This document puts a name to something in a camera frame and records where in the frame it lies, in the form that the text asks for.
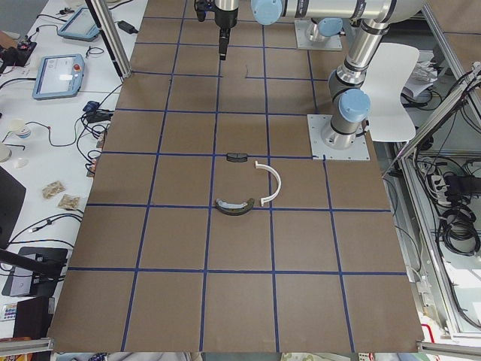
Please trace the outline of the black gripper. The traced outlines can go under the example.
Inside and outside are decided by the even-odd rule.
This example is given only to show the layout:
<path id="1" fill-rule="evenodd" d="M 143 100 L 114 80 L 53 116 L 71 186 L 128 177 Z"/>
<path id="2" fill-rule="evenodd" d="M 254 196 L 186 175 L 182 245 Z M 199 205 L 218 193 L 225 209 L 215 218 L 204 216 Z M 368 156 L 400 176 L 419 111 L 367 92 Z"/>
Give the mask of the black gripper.
<path id="1" fill-rule="evenodd" d="M 219 30 L 219 59 L 224 61 L 227 56 L 229 44 L 229 29 L 237 24 L 239 1 L 238 0 L 215 0 L 214 19 Z"/>

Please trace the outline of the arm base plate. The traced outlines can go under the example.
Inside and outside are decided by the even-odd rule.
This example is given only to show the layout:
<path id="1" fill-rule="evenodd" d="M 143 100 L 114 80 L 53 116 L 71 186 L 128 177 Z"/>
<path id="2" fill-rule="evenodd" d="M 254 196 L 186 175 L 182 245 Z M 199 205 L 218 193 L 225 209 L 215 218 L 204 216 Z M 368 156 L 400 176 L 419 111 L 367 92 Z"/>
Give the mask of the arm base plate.
<path id="1" fill-rule="evenodd" d="M 341 51 L 341 18 L 296 20 L 295 35 L 297 48 L 302 50 Z"/>
<path id="2" fill-rule="evenodd" d="M 369 161 L 365 134 L 361 124 L 350 135 L 331 128 L 331 115 L 308 114 L 307 124 L 312 157 L 315 160 Z"/>

